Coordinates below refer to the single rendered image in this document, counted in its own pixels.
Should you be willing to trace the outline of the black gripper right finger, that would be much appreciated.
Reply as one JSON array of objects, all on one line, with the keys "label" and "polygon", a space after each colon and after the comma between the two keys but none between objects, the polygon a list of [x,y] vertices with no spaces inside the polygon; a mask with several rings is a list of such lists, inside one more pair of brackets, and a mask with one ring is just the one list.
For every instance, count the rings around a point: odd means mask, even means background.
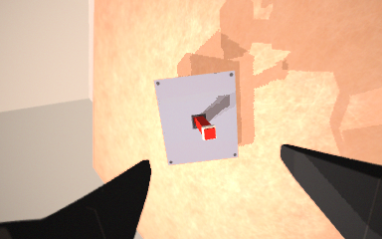
[{"label": "black gripper right finger", "polygon": [[343,239],[382,239],[382,164],[291,144],[281,159]]}]

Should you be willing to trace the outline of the pale lavender square panel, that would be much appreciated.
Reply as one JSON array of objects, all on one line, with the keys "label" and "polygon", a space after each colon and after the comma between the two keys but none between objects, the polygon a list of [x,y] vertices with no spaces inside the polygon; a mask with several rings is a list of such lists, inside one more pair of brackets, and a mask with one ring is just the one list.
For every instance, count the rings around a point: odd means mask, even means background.
[{"label": "pale lavender square panel", "polygon": [[[154,80],[168,165],[239,157],[235,71]],[[216,126],[203,140],[194,117]]]}]

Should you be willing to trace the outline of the red peg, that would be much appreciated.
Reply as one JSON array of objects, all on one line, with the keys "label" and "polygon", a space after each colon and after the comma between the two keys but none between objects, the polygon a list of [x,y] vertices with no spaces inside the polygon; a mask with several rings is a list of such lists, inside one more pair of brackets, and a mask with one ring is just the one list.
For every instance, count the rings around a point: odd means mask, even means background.
[{"label": "red peg", "polygon": [[203,140],[216,138],[216,126],[210,124],[204,117],[194,117],[194,122],[200,132]]}]

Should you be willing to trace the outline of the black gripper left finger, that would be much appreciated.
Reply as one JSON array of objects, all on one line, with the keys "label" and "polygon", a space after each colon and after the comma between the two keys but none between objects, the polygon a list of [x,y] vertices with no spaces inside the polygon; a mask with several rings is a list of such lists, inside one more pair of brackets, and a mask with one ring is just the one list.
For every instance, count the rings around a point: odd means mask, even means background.
[{"label": "black gripper left finger", "polygon": [[0,239],[133,239],[150,177],[144,159],[48,217],[0,222]]}]

